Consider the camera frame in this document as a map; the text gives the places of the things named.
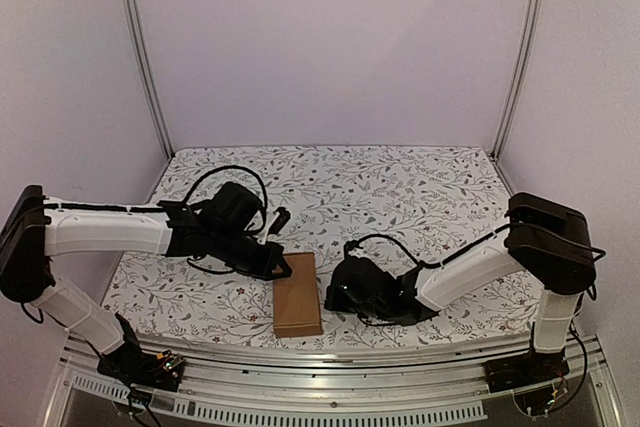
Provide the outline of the brown cardboard box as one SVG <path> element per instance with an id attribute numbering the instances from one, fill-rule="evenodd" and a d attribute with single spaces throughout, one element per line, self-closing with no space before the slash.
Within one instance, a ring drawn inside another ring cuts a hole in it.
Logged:
<path id="1" fill-rule="evenodd" d="M 323 333 L 315 255 L 284 256 L 292 269 L 273 283 L 273 330 L 276 338 L 319 336 Z"/>

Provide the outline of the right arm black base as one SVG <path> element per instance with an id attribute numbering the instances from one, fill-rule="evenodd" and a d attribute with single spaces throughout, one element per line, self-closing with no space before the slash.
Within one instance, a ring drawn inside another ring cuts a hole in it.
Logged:
<path id="1" fill-rule="evenodd" d="M 491 393 L 526 387 L 566 376 L 569 366 L 565 349 L 546 354 L 529 351 L 483 364 L 485 382 Z"/>

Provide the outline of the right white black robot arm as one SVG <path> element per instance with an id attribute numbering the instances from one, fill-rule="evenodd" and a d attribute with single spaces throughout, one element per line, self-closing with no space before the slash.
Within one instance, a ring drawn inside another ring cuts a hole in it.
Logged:
<path id="1" fill-rule="evenodd" d="M 517 374 L 537 383 L 552 371 L 580 298 L 593 289 L 605 250 L 594 246 L 579 211 L 520 192 L 508 201 L 504 224 L 436 263 L 413 257 L 413 268 L 394 277 L 354 255 L 363 238 L 347 242 L 334 268 L 324 307 L 334 313 L 413 326 L 438 316 L 449 304 L 508 275 L 526 271 L 542 284 L 531 350 Z"/>

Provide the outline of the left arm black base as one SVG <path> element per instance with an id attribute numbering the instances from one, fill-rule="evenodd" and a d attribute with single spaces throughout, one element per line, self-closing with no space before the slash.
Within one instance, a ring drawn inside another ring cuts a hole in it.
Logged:
<path id="1" fill-rule="evenodd" d="M 165 350 L 151 354 L 142 350 L 137 336 L 124 328 L 124 344 L 110 354 L 101 354 L 97 372 L 119 380 L 123 385 L 146 386 L 177 392 L 186 360 L 180 354 Z"/>

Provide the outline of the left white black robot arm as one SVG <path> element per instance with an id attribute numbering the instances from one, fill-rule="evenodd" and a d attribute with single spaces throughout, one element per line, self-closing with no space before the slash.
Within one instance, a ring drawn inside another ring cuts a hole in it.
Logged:
<path id="1" fill-rule="evenodd" d="M 269 241 L 289 221 L 245 187 L 225 183 L 210 199 L 146 205 L 83 204 L 24 189 L 1 231 L 1 292 L 30 304 L 87 340 L 128 381 L 148 373 L 148 359 L 131 344 L 117 316 L 52 273 L 56 256 L 85 252 L 139 252 L 189 260 L 212 257 L 232 272 L 272 281 L 292 269 L 282 245 Z"/>

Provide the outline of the floral patterned table mat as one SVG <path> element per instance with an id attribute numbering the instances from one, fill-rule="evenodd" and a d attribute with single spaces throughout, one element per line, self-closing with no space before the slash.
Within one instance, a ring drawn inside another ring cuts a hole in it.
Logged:
<path id="1" fill-rule="evenodd" d="M 277 240 L 287 252 L 312 252 L 320 290 L 363 238 L 362 254 L 400 275 L 412 258 L 439 261 L 505 219 L 508 192 L 483 150 L 470 147 L 192 148 L 171 160 L 155 200 L 192 202 L 235 181 L 285 207 L 291 220 Z M 228 274 L 207 258 L 125 254 L 103 298 L 139 334 L 259 348 L 338 351 L 422 347 L 528 334 L 541 287 L 518 272 L 479 288 L 431 321 L 373 327 L 324 312 L 319 336 L 279 339 L 272 286 Z"/>

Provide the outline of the aluminium front rail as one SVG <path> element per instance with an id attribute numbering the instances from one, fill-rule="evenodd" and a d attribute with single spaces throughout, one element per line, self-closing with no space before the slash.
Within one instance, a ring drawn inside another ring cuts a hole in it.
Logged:
<path id="1" fill-rule="evenodd" d="M 524 335 L 422 347 L 330 352 L 218 345 L 143 336 L 150 351 L 172 349 L 186 368 L 176 392 L 153 391 L 148 406 L 127 401 L 116 380 L 70 337 L 45 422 L 49 426 L 621 426 L 598 339 L 569 341 L 571 390 L 561 410 L 522 407 L 546 384 L 491 392 L 483 366 L 523 353 Z"/>

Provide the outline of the right aluminium frame post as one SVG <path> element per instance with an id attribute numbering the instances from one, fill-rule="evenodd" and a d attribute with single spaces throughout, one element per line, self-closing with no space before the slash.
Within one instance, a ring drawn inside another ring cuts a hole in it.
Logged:
<path id="1" fill-rule="evenodd" d="M 504 154 L 512 124 L 515 119 L 519 98 L 524 87 L 527 68 L 535 42 L 535 35 L 542 0 L 527 0 L 516 61 L 512 71 L 505 104 L 500 116 L 498 129 L 494 137 L 490 157 L 498 163 Z"/>

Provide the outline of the aluminium frame post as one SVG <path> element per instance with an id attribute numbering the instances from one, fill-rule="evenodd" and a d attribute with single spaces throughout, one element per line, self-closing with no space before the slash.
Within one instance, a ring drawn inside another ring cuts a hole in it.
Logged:
<path id="1" fill-rule="evenodd" d="M 150 118 L 163 155 L 170 160 L 175 149 L 168 124 L 162 110 L 154 73 L 145 42 L 142 18 L 137 0 L 122 0 L 134 57 L 139 77 L 150 113 Z"/>
<path id="2" fill-rule="evenodd" d="M 512 124 L 515 119 L 519 98 L 524 87 L 527 68 L 535 42 L 535 35 L 542 0 L 527 0 L 516 61 L 512 71 L 505 104 L 500 116 L 498 129 L 494 137 L 490 157 L 498 163 L 504 154 Z"/>

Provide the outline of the left aluminium frame post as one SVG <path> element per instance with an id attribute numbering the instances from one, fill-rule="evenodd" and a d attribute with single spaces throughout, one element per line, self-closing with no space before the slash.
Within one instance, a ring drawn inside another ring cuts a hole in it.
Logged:
<path id="1" fill-rule="evenodd" d="M 168 124 L 162 110 L 154 73 L 145 42 L 142 18 L 137 0 L 122 0 L 134 57 L 139 77 L 150 113 L 150 118 L 163 155 L 170 160 L 175 149 Z"/>

